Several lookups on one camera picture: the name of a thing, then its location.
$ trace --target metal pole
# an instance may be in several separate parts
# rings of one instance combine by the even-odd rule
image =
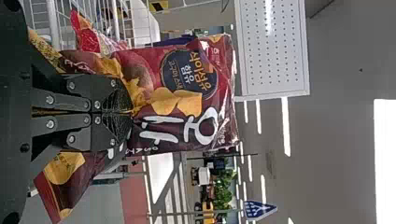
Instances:
[[[56,50],[61,50],[61,42],[59,37],[59,27],[56,18],[56,8],[54,0],[47,0],[47,11],[49,14],[49,31],[52,46]]]
[[[98,180],[98,179],[123,179],[123,178],[128,178],[131,176],[144,175],[144,174],[145,174],[145,172],[133,172],[133,173],[117,172],[117,173],[97,175],[93,179],[95,179],[95,180]]]
[[[215,158],[227,158],[227,157],[246,157],[246,156],[257,156],[259,153],[250,153],[250,154],[236,154],[233,153],[232,155],[227,156],[214,156],[214,157],[194,157],[194,158],[187,158],[187,161],[195,161],[195,160],[203,160],[203,159],[215,159]]]
[[[219,214],[219,213],[237,213],[242,212],[243,209],[226,209],[226,210],[213,210],[213,211],[194,211],[194,212],[181,212],[181,213],[161,213],[161,214],[148,214],[149,217],[170,217],[170,216],[184,216],[184,215],[204,215],[204,214]]]
[[[116,0],[111,0],[111,7],[113,9],[114,32],[116,32],[116,40],[120,41],[119,15],[117,14]]]

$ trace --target bolt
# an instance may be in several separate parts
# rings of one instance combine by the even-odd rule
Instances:
[[[74,143],[76,141],[76,137],[74,135],[70,135],[68,141],[69,143]]]
[[[85,117],[85,118],[84,118],[84,123],[88,124],[89,122],[90,122],[90,118]]]
[[[76,88],[76,84],[74,84],[74,82],[69,82],[69,89],[73,90]]]
[[[29,144],[27,144],[27,143],[23,144],[23,145],[21,146],[21,148],[20,148],[21,153],[26,153],[26,152],[28,152],[29,150],[30,150],[30,146],[29,146]]]
[[[96,119],[95,119],[95,124],[100,124],[100,122],[101,122],[100,117],[96,117]]]
[[[49,129],[53,129],[53,127],[55,127],[55,122],[52,119],[50,119],[49,121],[47,121],[47,125],[46,126]]]
[[[47,98],[46,98],[47,104],[53,105],[53,102],[54,102],[54,101],[55,101],[55,100],[53,99],[53,97],[52,97],[51,95],[48,95],[48,96],[47,96]]]
[[[99,101],[95,101],[95,108],[99,109],[100,108],[100,102]]]

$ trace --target wall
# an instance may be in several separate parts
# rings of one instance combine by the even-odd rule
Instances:
[[[169,7],[178,6],[169,3]],[[233,0],[221,13],[221,2],[210,3],[198,7],[186,7],[171,11],[166,14],[156,14],[155,18],[160,24],[162,31],[187,30],[191,28],[205,28],[211,26],[222,26],[234,21]]]

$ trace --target snack bag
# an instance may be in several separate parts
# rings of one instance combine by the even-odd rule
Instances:
[[[228,35],[112,54],[134,103],[130,156],[211,150],[238,141]]]
[[[92,24],[75,10],[71,11],[70,21],[77,35],[78,49],[108,55],[116,50],[128,49],[125,41],[116,42],[92,28]]]

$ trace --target triangular sign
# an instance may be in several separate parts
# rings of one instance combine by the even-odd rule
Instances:
[[[269,203],[260,203],[256,201],[245,201],[245,214],[247,220],[258,221],[272,215],[277,211],[275,205]]]

